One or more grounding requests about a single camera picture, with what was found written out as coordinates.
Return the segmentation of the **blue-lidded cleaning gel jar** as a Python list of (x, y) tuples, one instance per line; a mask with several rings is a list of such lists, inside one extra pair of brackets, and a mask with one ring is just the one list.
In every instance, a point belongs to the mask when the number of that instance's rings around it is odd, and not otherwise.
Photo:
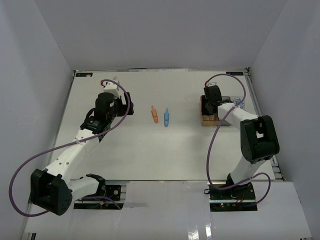
[(245, 100), (243, 100), (242, 98), (240, 97), (236, 97), (233, 99), (233, 103), (236, 107), (238, 108), (241, 108), (241, 109), (244, 109), (245, 108)]

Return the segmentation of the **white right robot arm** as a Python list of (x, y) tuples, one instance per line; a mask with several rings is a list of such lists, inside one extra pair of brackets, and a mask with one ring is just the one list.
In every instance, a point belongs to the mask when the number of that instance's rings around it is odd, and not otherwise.
[(280, 151), (274, 122), (268, 115), (258, 116), (242, 109), (240, 105), (245, 101), (243, 97), (234, 103), (223, 99), (217, 85), (204, 87), (205, 108), (210, 114), (217, 115), (218, 124), (209, 149), (212, 148), (215, 137), (223, 122), (227, 121), (240, 131), (241, 159), (235, 169), (228, 174), (225, 185), (217, 187), (210, 178), (209, 160), (207, 153), (206, 174), (213, 189), (225, 191), (226, 195), (236, 200), (244, 193), (244, 185), (255, 177), (257, 170)]

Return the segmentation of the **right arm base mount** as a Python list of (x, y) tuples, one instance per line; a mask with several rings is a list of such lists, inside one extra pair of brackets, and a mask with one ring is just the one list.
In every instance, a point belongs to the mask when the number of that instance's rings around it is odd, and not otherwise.
[(211, 212), (250, 212), (258, 210), (252, 183), (228, 190), (217, 190), (209, 186), (203, 193), (209, 196)]

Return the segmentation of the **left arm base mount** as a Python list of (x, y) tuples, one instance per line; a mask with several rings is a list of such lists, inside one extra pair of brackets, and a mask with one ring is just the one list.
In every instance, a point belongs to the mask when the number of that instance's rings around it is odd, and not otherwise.
[(126, 198), (126, 186), (119, 184), (106, 184), (102, 192), (90, 199), (75, 201), (75, 210), (121, 210)]

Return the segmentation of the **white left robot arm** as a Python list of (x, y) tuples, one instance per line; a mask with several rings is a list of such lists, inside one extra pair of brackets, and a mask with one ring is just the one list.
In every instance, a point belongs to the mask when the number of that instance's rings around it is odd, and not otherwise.
[(104, 198), (106, 180), (102, 176), (88, 173), (77, 180), (72, 176), (106, 134), (115, 129), (115, 118), (123, 121), (134, 113), (130, 94), (119, 82), (104, 79), (100, 84), (103, 92), (98, 94), (74, 140), (63, 147), (55, 161), (30, 176), (30, 202), (58, 216), (76, 200)]

